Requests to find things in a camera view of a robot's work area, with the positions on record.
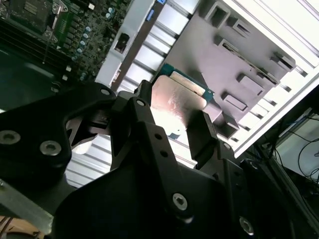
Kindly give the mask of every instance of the black cable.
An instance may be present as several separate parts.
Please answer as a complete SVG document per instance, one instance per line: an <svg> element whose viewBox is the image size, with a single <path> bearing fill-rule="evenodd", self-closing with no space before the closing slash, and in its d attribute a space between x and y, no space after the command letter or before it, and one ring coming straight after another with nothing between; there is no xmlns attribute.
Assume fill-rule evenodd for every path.
<svg viewBox="0 0 319 239"><path fill-rule="evenodd" d="M295 132L292 132L292 131L287 131L287 132L289 132L289 133L292 133L292 134L294 134L294 135L296 135L296 136L298 136L299 138L302 138L303 140L305 140L305 141L307 141L307 142L311 142L310 140L308 140L308 139L306 139L306 138L304 138L304 137L302 137L302 136L300 136L299 134L296 134Z"/></svg>
<svg viewBox="0 0 319 239"><path fill-rule="evenodd" d="M276 138L275 138L275 140L274 140L274 142L272 144L272 148L270 150L268 159L270 159L274 155L274 151L275 151L275 148L276 148L277 141L279 139L281 128L283 127L283 123L284 123L284 119L282 119L281 122L279 123L279 127L278 127L278 130L277 130L277 136L276 136Z"/></svg>
<svg viewBox="0 0 319 239"><path fill-rule="evenodd" d="M2 230L0 232L0 238L2 238L3 234L5 233L6 229L8 228L8 226L10 225L12 220L13 220L13 218L9 218L9 220L7 221L5 226L2 228Z"/></svg>
<svg viewBox="0 0 319 239"><path fill-rule="evenodd" d="M278 152L278 150L276 148L275 148L275 152L278 153L278 156L279 156L279 159L280 159L280 163L281 163L282 166L284 166L283 161L281 159L281 156L280 156L280 154L279 154L279 152Z"/></svg>
<svg viewBox="0 0 319 239"><path fill-rule="evenodd" d="M315 140L313 140L313 141L308 142L308 143L300 150L299 155L298 155L298 167L299 167L299 170L300 170L300 172L301 172L306 178L308 178L309 175L307 176L307 175L302 171L302 169L301 169L301 166L300 166L300 156L301 156L301 153L303 152L303 150L304 150L309 144L314 143L314 142L318 142L318 141L319 141L319 138L317 138L317 139L315 139Z"/></svg>

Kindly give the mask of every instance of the capacitor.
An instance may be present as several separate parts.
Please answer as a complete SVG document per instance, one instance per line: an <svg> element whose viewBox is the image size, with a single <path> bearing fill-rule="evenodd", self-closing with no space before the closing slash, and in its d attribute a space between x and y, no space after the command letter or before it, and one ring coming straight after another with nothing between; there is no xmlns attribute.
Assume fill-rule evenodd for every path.
<svg viewBox="0 0 319 239"><path fill-rule="evenodd" d="M88 38L89 38L89 35L86 34L86 33L84 33L84 34L83 34L83 38L84 38L84 39L88 39Z"/></svg>
<svg viewBox="0 0 319 239"><path fill-rule="evenodd" d="M85 27L85 32L89 33L89 32L91 32L91 31L92 31L92 29L91 29L89 26L86 26L86 27Z"/></svg>
<svg viewBox="0 0 319 239"><path fill-rule="evenodd" d="M115 9L114 8L112 8L112 7L109 7L109 13L114 13L115 12Z"/></svg>

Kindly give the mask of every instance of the electronic component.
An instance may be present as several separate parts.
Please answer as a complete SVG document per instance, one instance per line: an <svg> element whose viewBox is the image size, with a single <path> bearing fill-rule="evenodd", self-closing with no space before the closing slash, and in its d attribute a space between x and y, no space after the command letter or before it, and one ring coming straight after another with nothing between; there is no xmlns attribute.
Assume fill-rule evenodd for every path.
<svg viewBox="0 0 319 239"><path fill-rule="evenodd" d="M70 38L70 39L72 39L72 38L74 37L74 35L69 32L69 33L67 34L67 37Z"/></svg>
<svg viewBox="0 0 319 239"><path fill-rule="evenodd" d="M66 39L65 39L65 43L67 43L67 44L70 45L70 44L72 43L72 41L71 41L69 38L66 38Z"/></svg>
<svg viewBox="0 0 319 239"><path fill-rule="evenodd" d="M49 0L11 0L9 5L10 19L38 34L46 31L51 11Z"/></svg>
<svg viewBox="0 0 319 239"><path fill-rule="evenodd" d="M75 20L76 22L79 22L81 18L79 16L73 16L73 20Z"/></svg>
<svg viewBox="0 0 319 239"><path fill-rule="evenodd" d="M82 80L83 72L88 74L86 81L94 81L115 39L112 34L116 35L119 29L117 23L123 22L131 1L83 3L81 0L0 1L1 15L7 16L0 18L3 34L0 46L22 52L40 65L46 64L54 74L72 64L68 86Z"/></svg>
<svg viewBox="0 0 319 239"><path fill-rule="evenodd" d="M76 30L75 30L73 27L70 27L70 29L69 29L69 32L70 32L70 33L74 34L75 31L76 31Z"/></svg>
<svg viewBox="0 0 319 239"><path fill-rule="evenodd" d="M74 22L74 21L73 21L73 22L71 22L71 26L72 26L72 27L74 27L74 28L77 28L77 27L78 27L78 25L79 25L79 24L78 24L78 23L76 23L76 22Z"/></svg>

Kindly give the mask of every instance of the gray metal plate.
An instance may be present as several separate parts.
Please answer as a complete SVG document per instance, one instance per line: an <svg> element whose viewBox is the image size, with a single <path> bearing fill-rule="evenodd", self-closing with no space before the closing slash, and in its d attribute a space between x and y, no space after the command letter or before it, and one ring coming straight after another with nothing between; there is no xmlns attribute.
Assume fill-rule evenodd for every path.
<svg viewBox="0 0 319 239"><path fill-rule="evenodd" d="M275 52L285 56L287 54L235 12L231 12L230 16L243 21L249 29L249 36L240 35L235 29L228 26L227 21L217 29L211 22L203 19L198 10L173 46L165 62L198 81L201 81L201 78L196 77L196 74L202 73L204 78L202 81L205 80L208 87L215 92L215 101L224 113L232 116L238 122L275 85L257 76L256 70L247 62L224 47L217 46L216 36L219 35L226 39L238 49L245 59L258 68L264 68L278 81L286 74L286 71L272 61L271 57ZM264 88L264 91L256 95L240 84L237 79L241 74L254 80ZM239 110L233 104L223 100L225 94L232 95L247 107L243 111Z"/></svg>

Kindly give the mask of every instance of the black metal bracket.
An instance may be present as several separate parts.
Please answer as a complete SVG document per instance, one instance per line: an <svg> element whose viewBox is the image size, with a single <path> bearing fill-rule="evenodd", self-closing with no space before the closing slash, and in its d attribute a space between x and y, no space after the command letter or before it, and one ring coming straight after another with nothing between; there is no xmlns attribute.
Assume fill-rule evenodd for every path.
<svg viewBox="0 0 319 239"><path fill-rule="evenodd" d="M110 89L93 83L1 114L0 178L31 188L57 182L71 148L93 138L94 129L106 130L107 109L115 98ZM101 109L106 109L103 120L84 123Z"/></svg>
<svg viewBox="0 0 319 239"><path fill-rule="evenodd" d="M234 163L234 151L218 139L209 115L198 112L187 128L191 156L196 169L213 176L226 189L235 232L254 237L254 216L244 171Z"/></svg>
<svg viewBox="0 0 319 239"><path fill-rule="evenodd" d="M127 101L121 118L128 119L128 116L129 125L118 124L117 120L111 125L111 131L117 132L112 136L112 169L125 164L132 153L140 156L138 160L151 171L150 180L154 180L167 213L176 222L190 223L193 219L192 202L164 129L155 125L150 106L142 98L131 97Z"/></svg>

